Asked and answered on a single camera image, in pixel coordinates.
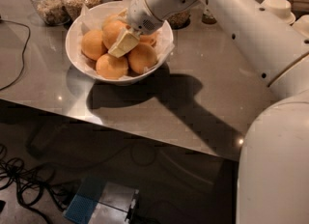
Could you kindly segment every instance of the cable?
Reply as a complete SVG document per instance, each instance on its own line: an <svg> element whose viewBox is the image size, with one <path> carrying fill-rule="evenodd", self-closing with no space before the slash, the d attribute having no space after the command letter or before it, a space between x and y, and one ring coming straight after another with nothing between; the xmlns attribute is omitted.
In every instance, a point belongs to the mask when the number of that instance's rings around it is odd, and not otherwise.
<svg viewBox="0 0 309 224"><path fill-rule="evenodd" d="M136 159L136 157L134 156L134 149L136 148L137 145L143 145L143 146L145 146L145 148L148 147L153 152L153 158L151 158L149 161L143 161L143 162L138 161ZM156 158L157 158L157 151L152 146L150 146L150 145L148 145L146 143L143 143L143 142L139 142L139 143L134 143L134 144L132 144L132 146L130 146L130 148L129 148L129 155L130 155L131 160L136 165L147 167L147 166L150 166L150 165L155 163Z"/></svg>
<svg viewBox="0 0 309 224"><path fill-rule="evenodd" d="M12 81L11 83L9 83L8 85L6 85L6 86L0 88L0 91L2 91L2 90L5 90L5 89L7 89L7 88L13 86L13 85L17 82L17 80L20 78L20 76L23 74L23 72L24 72L24 70L25 70L25 57L24 57L24 54L25 54L25 50L26 50L26 48L27 48L27 44L28 44L28 42L29 42L29 40L30 40L30 37L31 37L31 30L30 30L30 27L29 27L29 26L27 26L27 25L25 25L25 24L23 24L23 23L19 23L19 22L15 22L15 21L11 21L11 20L2 19L1 16L0 16L0 22L12 23L12 24L15 24L15 25L23 26L23 27L25 27L25 28L28 29L28 36L27 36L26 42L25 42L25 44L24 44L24 46L23 46L22 53L21 53L21 63L22 63L22 65L21 65L21 70L20 70L18 76L15 78L15 80L13 80L13 81Z"/></svg>
<svg viewBox="0 0 309 224"><path fill-rule="evenodd" d="M54 177L54 170L51 172L47 180L43 180L39 176L39 172L44 169L44 166L38 166L31 170L26 170L24 168L24 161L18 157L11 158L6 162L4 160L6 151L6 147L0 144L0 182L4 182L1 184L0 190L8 188L14 182L16 184L16 198L18 203L22 207L38 214L44 219L46 224L52 224L46 214L36 210L33 206L38 203L46 190L58 210L63 211L66 209L56 198L57 196L65 196L65 193L56 193L53 187L48 183ZM26 202L24 199L24 193L29 189L37 190L38 195L32 201Z"/></svg>
<svg viewBox="0 0 309 224"><path fill-rule="evenodd" d="M199 181L199 182L203 182L207 185L213 186L213 181L210 180L206 180L203 179L201 176L196 175L192 172L190 172L189 170L185 169L183 166L180 165L180 163L177 163L171 156L169 156L168 154L166 154L164 151L160 152L172 165L174 165L177 169L183 171L185 174L187 174L188 176L192 177L193 179Z"/></svg>
<svg viewBox="0 0 309 224"><path fill-rule="evenodd" d="M125 151L126 149L129 149L129 156L130 156L130 159L132 160L133 163L135 163L136 165L138 166L143 166L143 167L146 167L146 166L150 166L152 165L155 160L156 160L156 151L154 151L154 157L149 161L149 162L146 162L146 163L143 163L143 162L139 162L135 157L134 157L134 154L133 154L133 149L135 148L137 144L128 144L128 145L125 145L123 146L122 148L120 148L118 151L116 151L115 153L107 156L106 158L100 160L99 162L97 163L94 163L92 165L87 165L87 166L79 166L79 167L73 167L73 166L68 166L68 165L65 165L65 164L62 164L62 163L59 163L59 162L56 162L56 161L50 161L50 162L46 162L45 164L43 165L50 165L50 166L54 166L54 167L58 167L58 168L66 168L66 170L72 170L72 171L80 171L80 170L90 170L90 169L93 169L97 166L100 166L101 164L103 163L106 163L108 162L109 160L113 159L114 157L116 157L118 154L120 154L121 152Z"/></svg>

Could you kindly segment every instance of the floor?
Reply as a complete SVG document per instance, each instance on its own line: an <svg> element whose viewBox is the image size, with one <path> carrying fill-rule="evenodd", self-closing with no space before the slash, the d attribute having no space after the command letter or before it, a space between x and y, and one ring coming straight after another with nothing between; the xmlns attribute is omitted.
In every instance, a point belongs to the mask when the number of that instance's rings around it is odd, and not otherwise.
<svg viewBox="0 0 309 224"><path fill-rule="evenodd" d="M41 178L72 194L87 176L139 189L136 214L156 223L235 223L235 162L0 100L1 163L15 157L27 170L47 166L50 171L42 170ZM0 188L7 180L2 173ZM36 195L37 189L24 192L28 202ZM48 223L17 202L15 182L0 190L0 200L6 202L0 223ZM32 209L50 223L71 223L46 190Z"/></svg>

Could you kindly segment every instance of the stainless steel counter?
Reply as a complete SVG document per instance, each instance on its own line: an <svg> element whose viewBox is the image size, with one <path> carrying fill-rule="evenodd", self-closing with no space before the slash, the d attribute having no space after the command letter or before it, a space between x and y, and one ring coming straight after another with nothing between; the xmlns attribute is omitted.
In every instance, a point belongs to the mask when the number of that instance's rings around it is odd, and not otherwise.
<svg viewBox="0 0 309 224"><path fill-rule="evenodd" d="M72 66L69 26L45 26L29 0L0 0L0 7L2 18L31 28L26 71L1 99L232 160L250 124L276 101L220 26L201 22L202 6L174 31L167 64L126 87L95 82ZM26 36L0 23L1 86L17 75Z"/></svg>

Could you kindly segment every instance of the black cable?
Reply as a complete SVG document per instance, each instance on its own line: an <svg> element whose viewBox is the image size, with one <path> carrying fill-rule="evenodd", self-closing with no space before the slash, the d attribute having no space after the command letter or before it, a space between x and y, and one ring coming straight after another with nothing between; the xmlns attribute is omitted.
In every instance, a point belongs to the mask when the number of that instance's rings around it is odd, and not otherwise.
<svg viewBox="0 0 309 224"><path fill-rule="evenodd" d="M47 180L41 179L39 172L44 168L44 166L38 166L31 170L26 170L24 168L24 161L20 158L14 157L8 161L5 161L5 146L0 144L0 148L0 182L4 182L1 184L0 190L8 188L14 182L16 184L16 198L18 203L22 207L41 216L46 224L52 224L46 214L36 210L33 206L38 203L46 190L58 210L63 211L66 209L59 203L59 201L57 201L56 198L57 196L65 196L65 193L55 192L53 187L48 183L53 179L54 171L51 172L51 175ZM24 199L24 193L29 189L37 190L38 195L31 202L26 202Z"/></svg>
<svg viewBox="0 0 309 224"><path fill-rule="evenodd" d="M129 149L131 146L132 146L131 144L125 145L122 148L120 148L118 151L116 151L115 153L113 153L113 154L109 155L108 157L102 159L101 161L99 161L99 162L97 162L95 164L92 164L92 165L88 165L88 166L72 167L72 166L68 166L68 165L65 165L65 164L61 164L61 163L56 162L56 161L46 162L44 165L50 165L50 166L54 166L54 167L66 168L67 170L72 170L72 171L90 170L90 169L93 169L93 168L101 165L102 163L105 163L105 162L113 159L118 154L120 154L122 151L125 151L126 149Z"/></svg>
<svg viewBox="0 0 309 224"><path fill-rule="evenodd" d="M4 86L4 87L1 87L1 88L0 88L0 91L5 90L5 89L7 89L7 88L13 86L13 85L17 82L17 80L20 78L20 76L23 74L23 72L24 72L24 70L25 70L25 57L24 57L24 54L25 54L25 50L26 50L26 48L27 48L27 44L28 44L28 42L29 42L29 40L30 40L30 37L31 37L31 30L30 30L30 27L29 27L29 26L27 26L27 25L25 25L25 24L23 24L23 23L19 23L19 22L15 22L15 21L11 21L11 20L2 19L1 16L0 16L0 22L1 22L1 21L7 22L7 23L12 23L12 24L19 25L19 26L23 26L23 27L27 28L27 29L28 29L28 36L27 36L26 42L25 42L25 44L24 44L24 46L23 46L23 49L22 49L22 53L21 53L21 63L22 63L22 65L21 65L21 70L20 70L18 76L15 78L15 80L13 80L13 81L12 81L11 83L9 83L8 85L6 85L6 86Z"/></svg>

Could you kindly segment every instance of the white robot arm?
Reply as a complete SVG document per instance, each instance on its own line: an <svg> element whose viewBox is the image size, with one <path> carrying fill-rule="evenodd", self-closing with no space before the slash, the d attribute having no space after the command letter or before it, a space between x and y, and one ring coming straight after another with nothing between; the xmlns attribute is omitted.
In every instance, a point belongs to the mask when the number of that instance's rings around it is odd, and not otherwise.
<svg viewBox="0 0 309 224"><path fill-rule="evenodd" d="M249 128L239 162L238 224L309 223L309 41L255 0L132 0L145 34L201 2L280 102Z"/></svg>

